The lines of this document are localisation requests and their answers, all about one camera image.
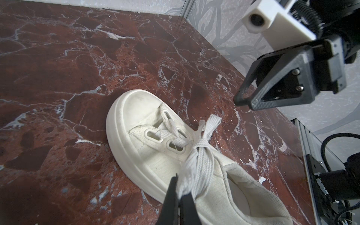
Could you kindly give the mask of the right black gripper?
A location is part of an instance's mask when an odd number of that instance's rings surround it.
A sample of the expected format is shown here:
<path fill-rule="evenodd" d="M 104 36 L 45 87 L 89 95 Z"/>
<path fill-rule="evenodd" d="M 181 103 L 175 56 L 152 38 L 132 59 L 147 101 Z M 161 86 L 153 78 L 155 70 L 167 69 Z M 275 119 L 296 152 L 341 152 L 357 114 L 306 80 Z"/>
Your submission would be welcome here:
<path fill-rule="evenodd" d="M 263 100 L 274 99 L 278 106 L 250 106 L 252 110 L 310 104 L 319 90 L 337 94 L 346 87 L 344 66 L 354 63 L 360 49 L 360 2 L 310 1 L 309 6 L 314 13 L 309 29 L 319 45 L 314 64 L 310 46 L 273 53 L 281 55 L 281 80 Z"/>

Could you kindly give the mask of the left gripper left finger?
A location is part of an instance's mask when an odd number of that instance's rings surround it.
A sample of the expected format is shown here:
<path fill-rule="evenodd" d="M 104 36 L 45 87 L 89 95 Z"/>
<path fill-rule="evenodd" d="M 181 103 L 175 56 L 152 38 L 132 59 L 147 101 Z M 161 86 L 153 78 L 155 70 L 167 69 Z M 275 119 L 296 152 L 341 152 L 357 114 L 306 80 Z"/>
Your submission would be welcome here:
<path fill-rule="evenodd" d="M 162 210 L 156 225 L 177 225 L 179 221 L 179 203 L 176 194 L 178 175 L 170 180 L 170 184 L 163 202 Z"/>

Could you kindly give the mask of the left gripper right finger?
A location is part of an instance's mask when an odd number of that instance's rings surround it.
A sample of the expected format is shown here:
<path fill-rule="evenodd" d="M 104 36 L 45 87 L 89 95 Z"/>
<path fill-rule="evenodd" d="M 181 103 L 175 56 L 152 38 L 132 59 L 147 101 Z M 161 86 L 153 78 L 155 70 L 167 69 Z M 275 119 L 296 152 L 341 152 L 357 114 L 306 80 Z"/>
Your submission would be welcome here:
<path fill-rule="evenodd" d="M 180 199 L 179 225 L 202 225 L 191 193 Z"/>

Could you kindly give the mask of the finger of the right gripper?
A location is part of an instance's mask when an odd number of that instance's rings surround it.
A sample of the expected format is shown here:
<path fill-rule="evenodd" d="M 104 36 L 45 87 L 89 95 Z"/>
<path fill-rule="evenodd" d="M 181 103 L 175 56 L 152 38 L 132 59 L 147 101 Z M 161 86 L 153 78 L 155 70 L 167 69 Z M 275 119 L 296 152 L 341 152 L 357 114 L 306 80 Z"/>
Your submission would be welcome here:
<path fill-rule="evenodd" d="M 269 53 L 256 60 L 250 67 L 238 92 L 235 94 L 233 101 L 237 107 L 277 107 L 276 100 L 263 100 L 265 95 L 280 80 L 281 71 L 278 61 L 280 54 Z M 257 89 L 249 97 L 244 97 L 252 83 L 256 81 Z"/>

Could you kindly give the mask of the cream white sneaker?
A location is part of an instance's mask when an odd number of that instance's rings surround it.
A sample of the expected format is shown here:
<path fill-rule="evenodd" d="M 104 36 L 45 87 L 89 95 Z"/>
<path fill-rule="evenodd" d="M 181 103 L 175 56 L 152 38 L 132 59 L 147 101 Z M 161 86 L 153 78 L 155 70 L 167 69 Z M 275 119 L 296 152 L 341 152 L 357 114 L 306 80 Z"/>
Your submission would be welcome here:
<path fill-rule="evenodd" d="M 172 177 L 180 175 L 191 146 L 175 147 L 174 136 L 155 136 L 165 129 L 159 107 L 165 104 L 181 135 L 193 140 L 190 128 L 164 101 L 145 90 L 125 92 L 112 104 L 106 135 L 115 160 L 146 194 L 163 202 Z M 248 174 L 238 163 L 211 148 L 215 164 L 205 195 L 195 200 L 206 225 L 291 225 L 283 202 Z"/>

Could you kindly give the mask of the white shoelace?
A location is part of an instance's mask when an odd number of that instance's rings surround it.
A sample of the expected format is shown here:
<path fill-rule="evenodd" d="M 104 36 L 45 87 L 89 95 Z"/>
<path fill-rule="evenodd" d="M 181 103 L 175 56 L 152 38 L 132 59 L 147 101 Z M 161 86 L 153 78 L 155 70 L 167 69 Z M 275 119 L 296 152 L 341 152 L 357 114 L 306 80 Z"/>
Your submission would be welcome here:
<path fill-rule="evenodd" d="M 176 186 L 177 198 L 191 194 L 195 200 L 198 196 L 205 195 L 212 181 L 215 159 L 209 141 L 213 132 L 221 124 L 222 119 L 214 114 L 208 120 L 200 120 L 197 131 L 193 134 L 193 140 L 181 137 L 175 120 L 167 112 L 165 104 L 159 107 L 165 129 L 159 130 L 155 136 L 165 139 L 174 136 L 175 147 L 184 148 L 191 146 L 189 156 L 183 164 Z"/>

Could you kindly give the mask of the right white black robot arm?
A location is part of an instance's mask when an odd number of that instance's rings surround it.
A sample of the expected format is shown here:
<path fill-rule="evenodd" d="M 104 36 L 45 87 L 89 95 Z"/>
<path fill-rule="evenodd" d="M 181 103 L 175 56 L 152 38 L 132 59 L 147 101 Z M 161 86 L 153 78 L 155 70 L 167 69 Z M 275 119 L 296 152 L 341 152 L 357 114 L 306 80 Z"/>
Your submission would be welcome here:
<path fill-rule="evenodd" d="M 260 56 L 234 96 L 236 106 L 252 110 L 312 103 L 322 92 L 339 93 L 346 85 L 345 65 L 355 62 L 360 49 L 359 1 L 253 1 L 243 24 L 261 33 L 273 52 Z M 360 156 L 353 154 L 344 169 L 332 170 L 320 148 L 322 161 L 306 155 L 310 188 L 318 215 L 329 225 L 351 225 L 360 198 Z"/>

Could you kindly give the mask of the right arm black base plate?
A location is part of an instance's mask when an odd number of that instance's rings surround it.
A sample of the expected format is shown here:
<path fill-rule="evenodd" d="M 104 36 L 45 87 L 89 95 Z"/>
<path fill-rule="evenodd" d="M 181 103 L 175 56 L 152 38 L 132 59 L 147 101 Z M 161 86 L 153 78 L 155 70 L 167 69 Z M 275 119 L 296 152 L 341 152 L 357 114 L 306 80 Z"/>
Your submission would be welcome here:
<path fill-rule="evenodd" d="M 307 154 L 306 165 L 316 224 L 333 225 L 335 217 L 340 210 L 345 208 L 345 205 L 342 201 L 334 200 L 322 184 L 319 175 L 326 173 L 322 164 L 312 155 Z"/>

